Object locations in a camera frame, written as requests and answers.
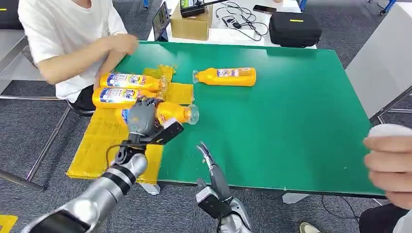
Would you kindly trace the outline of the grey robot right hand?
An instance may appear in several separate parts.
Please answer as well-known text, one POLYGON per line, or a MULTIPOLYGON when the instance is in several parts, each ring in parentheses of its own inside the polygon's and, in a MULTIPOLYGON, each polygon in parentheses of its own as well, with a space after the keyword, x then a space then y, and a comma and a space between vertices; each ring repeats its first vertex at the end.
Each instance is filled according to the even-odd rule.
POLYGON ((219 200, 227 201, 231 199, 232 195, 230 193, 225 174, 216 163, 208 147, 202 141, 200 141, 199 144, 196 145, 196 147, 203 155, 203 158, 208 166, 211 187, 216 192, 219 200))

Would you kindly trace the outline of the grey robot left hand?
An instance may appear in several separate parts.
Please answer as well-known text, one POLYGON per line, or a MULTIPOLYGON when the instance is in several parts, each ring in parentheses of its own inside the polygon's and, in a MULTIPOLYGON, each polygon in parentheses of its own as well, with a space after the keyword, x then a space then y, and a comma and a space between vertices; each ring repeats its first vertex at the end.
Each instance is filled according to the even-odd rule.
POLYGON ((127 127, 131 134, 151 136, 158 126, 156 119, 157 106, 162 99, 143 96, 138 98, 127 115, 127 127))

